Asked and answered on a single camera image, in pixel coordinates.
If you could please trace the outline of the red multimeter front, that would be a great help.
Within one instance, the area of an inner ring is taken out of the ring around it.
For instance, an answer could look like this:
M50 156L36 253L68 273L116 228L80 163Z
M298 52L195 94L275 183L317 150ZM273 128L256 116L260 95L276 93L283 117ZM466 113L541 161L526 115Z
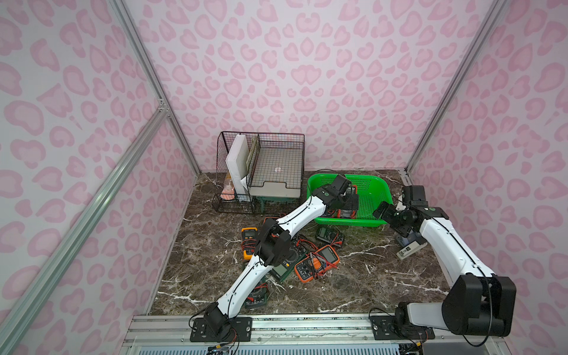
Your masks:
M328 217L336 219L355 219L356 213L357 211L352 209L328 210Z

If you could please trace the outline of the orange Victor multimeter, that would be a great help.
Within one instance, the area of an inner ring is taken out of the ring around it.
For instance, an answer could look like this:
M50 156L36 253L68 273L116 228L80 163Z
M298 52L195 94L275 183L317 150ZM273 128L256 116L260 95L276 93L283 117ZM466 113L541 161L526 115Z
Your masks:
M336 250L332 246L326 245L308 253L294 267L294 272L302 283L308 283L325 276L331 269L336 269L339 263L340 257Z

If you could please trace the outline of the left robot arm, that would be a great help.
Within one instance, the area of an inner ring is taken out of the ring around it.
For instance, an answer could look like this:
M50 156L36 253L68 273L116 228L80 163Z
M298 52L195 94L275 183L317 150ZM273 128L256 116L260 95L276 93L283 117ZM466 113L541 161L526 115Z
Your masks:
M268 219L260 228L254 253L244 271L227 292L204 309L204 321L215 335L224 334L238 316L246 298L261 279L288 257L291 241L304 226L327 210L344 207L350 180L343 174L315 189L307 200L279 219Z

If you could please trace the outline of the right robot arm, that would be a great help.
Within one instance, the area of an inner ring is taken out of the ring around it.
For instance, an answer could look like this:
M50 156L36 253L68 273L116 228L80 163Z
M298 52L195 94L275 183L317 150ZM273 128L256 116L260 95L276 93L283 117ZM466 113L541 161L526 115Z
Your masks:
M516 285L498 276L459 236L448 214L429 206L423 186L402 190L402 208L386 201L373 213L402 237L427 242L448 273L451 287L441 303L404 303L399 325L436 328L462 336L507 337L513 325Z

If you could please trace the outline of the green plastic basket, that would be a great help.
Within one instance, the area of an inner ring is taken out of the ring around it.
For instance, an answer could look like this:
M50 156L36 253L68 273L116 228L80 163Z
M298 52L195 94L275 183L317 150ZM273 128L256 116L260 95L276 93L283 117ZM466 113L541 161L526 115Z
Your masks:
M355 219L336 219L329 217L318 217L314 221L322 225L334 226L356 226L356 227L378 227L386 225L383 220L378 220L373 216L373 212L386 201L393 203L390 188L380 177L371 175L346 174L346 178L358 188L359 210Z

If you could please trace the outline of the small dark multimeter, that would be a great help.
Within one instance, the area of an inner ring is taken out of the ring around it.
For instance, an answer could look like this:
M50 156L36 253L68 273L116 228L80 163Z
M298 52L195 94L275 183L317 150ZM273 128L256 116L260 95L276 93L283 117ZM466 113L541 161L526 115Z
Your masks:
M315 238L317 241L334 248L342 248L345 239L344 234L333 226L319 226Z

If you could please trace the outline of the green multimeter centre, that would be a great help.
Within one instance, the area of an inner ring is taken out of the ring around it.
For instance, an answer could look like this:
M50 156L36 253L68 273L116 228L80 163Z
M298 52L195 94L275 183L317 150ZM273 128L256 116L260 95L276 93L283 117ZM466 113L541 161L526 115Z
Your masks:
M283 283L294 271L294 267L306 257L306 249L302 246L292 246L288 256L278 266L275 266L269 274L279 283Z

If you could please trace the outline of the yellow multimeter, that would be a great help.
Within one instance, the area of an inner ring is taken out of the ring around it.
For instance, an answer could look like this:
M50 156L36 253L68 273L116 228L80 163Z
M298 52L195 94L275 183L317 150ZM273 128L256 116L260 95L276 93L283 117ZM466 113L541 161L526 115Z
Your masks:
M246 261L251 260L254 255L257 245L257 233L257 227L246 227L241 229L241 250L243 252L243 258Z

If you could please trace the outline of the grey white device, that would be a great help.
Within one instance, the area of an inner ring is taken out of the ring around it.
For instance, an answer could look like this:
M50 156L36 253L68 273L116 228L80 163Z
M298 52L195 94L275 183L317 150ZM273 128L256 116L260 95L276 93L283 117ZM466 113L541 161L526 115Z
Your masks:
M424 238L417 240L416 238L397 236L396 241L401 246L401 249L396 253L399 260L405 260L407 257L410 257L428 245Z

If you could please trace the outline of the grey tray on rack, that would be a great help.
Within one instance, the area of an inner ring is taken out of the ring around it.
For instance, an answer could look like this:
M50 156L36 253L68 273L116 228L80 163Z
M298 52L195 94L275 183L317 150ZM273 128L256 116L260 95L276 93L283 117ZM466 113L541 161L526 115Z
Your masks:
M299 198L304 158L302 149L261 148L248 182L250 195L266 198Z

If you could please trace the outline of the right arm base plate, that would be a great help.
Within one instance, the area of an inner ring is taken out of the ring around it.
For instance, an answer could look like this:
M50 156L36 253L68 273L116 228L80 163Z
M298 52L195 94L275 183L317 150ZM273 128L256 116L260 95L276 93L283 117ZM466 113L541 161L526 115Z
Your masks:
M394 316L371 315L369 318L375 340L434 340L432 328L416 325L399 325Z

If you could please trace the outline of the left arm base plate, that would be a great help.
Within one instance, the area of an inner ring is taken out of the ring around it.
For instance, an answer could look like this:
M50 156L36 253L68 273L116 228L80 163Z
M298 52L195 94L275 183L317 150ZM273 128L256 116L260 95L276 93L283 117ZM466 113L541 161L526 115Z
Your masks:
M236 317L226 321L218 330L212 328L204 318L193 320L191 343L228 343L231 341L249 342L251 340L253 319Z

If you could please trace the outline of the aluminium front rail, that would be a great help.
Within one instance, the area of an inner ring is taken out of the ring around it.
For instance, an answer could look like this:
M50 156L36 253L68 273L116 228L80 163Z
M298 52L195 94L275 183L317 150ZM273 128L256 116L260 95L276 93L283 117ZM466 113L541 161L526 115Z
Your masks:
M188 316L135 317L120 354L511 354L503 338L463 337L436 330L433 337L378 340L368 314L264 314L248 316L245 337L204 342Z

